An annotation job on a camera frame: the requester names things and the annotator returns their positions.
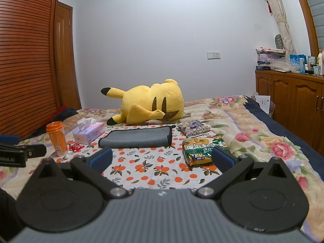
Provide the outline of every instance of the cabinet door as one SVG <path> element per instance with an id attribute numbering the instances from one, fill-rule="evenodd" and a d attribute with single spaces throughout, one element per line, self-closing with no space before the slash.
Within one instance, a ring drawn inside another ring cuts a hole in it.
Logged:
<path id="1" fill-rule="evenodd" d="M 256 77 L 256 84 L 257 84 L 256 90 L 259 93 L 259 95 L 269 96 L 271 75 L 256 73 L 255 77 Z"/>
<path id="2" fill-rule="evenodd" d="M 322 84 L 322 96 L 320 99 L 320 118 L 317 124 L 313 148 L 324 157 L 324 84 Z"/>
<path id="3" fill-rule="evenodd" d="M 320 115 L 322 83 L 292 79 L 289 129 L 309 145 L 313 144 Z"/>
<path id="4" fill-rule="evenodd" d="M 56 0 L 0 3 L 0 134 L 23 140 L 61 106 L 53 50 Z"/>
<path id="5" fill-rule="evenodd" d="M 292 78 L 280 75 L 271 75 L 271 101 L 276 105 L 273 119 L 282 126 L 289 127 Z"/>

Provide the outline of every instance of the wooden cabinet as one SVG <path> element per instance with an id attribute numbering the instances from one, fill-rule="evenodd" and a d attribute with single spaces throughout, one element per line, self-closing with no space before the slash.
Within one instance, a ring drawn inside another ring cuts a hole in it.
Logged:
<path id="1" fill-rule="evenodd" d="M 322 87 L 322 94 L 318 103 L 318 109 L 320 118 L 319 123 L 317 124 L 313 148 L 324 156 L 324 85 Z"/>
<path id="2" fill-rule="evenodd" d="M 271 100 L 276 105 L 273 119 L 286 128 L 289 128 L 292 78 L 280 75 L 271 75 Z"/>
<path id="3" fill-rule="evenodd" d="M 276 105 L 273 119 L 324 156 L 324 77 L 255 71 L 256 91 Z"/>
<path id="4" fill-rule="evenodd" d="M 321 83 L 293 78 L 289 129 L 309 145 L 315 137 L 321 92 Z"/>
<path id="5" fill-rule="evenodd" d="M 257 89 L 259 95 L 270 95 L 270 81 L 271 75 L 269 74 L 257 74 Z"/>

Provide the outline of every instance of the floral bedspread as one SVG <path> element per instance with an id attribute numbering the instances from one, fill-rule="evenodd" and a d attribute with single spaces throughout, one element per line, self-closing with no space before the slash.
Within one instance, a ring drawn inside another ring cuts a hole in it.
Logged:
<path id="1" fill-rule="evenodd" d="M 197 100 L 185 103 L 185 115 L 172 123 L 198 119 L 212 128 L 211 137 L 222 135 L 229 150 L 235 156 L 249 154 L 255 161 L 267 162 L 273 156 L 282 158 L 289 167 L 309 201 L 309 213 L 302 231 L 315 241 L 324 238 L 324 183 L 312 169 L 302 149 L 294 145 L 285 136 L 277 136 L 267 126 L 251 114 L 245 107 L 243 96 L 231 96 Z M 72 131 L 82 117 L 94 117 L 106 122 L 119 109 L 79 110 L 79 114 L 64 122 L 68 145 L 74 143 Z M 131 126 L 118 124 L 106 126 L 105 137 L 111 130 L 161 127 L 166 122 L 148 121 L 145 125 Z M 222 174 L 216 166 L 203 166 L 190 169 L 182 154 L 182 141 L 185 137 L 173 129 L 173 141 L 170 147 L 113 149 L 113 162 L 102 175 L 126 189 L 181 189 L 196 190 Z M 25 144 L 43 143 L 47 146 L 47 157 L 54 149 L 47 134 L 24 141 Z M 97 152 L 98 139 L 85 145 L 76 153 L 58 158 L 57 163 L 68 162 L 77 154 L 90 156 Z M 0 186 L 14 198 L 17 198 L 28 178 L 40 162 L 40 158 L 30 159 L 22 169 L 0 167 Z"/>

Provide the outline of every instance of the cabinet handle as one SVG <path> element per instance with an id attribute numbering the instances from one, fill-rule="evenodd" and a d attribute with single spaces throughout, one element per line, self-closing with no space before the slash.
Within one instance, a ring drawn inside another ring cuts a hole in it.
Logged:
<path id="1" fill-rule="evenodd" d="M 318 108 L 317 108 L 317 104 L 318 104 L 318 102 L 319 102 L 319 96 L 316 97 L 316 105 L 315 105 L 316 109 L 318 109 Z"/>
<path id="2" fill-rule="evenodd" d="M 323 100 L 324 100 L 324 97 L 322 97 L 322 99 L 321 99 L 321 112 L 323 111 Z"/>

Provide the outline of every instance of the white tissue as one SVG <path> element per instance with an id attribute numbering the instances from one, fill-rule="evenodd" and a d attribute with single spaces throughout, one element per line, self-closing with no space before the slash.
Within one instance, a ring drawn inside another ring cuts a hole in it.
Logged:
<path id="1" fill-rule="evenodd" d="M 96 123 L 97 121 L 94 118 L 83 118 L 77 122 L 80 131 L 85 130 L 86 128 Z"/>

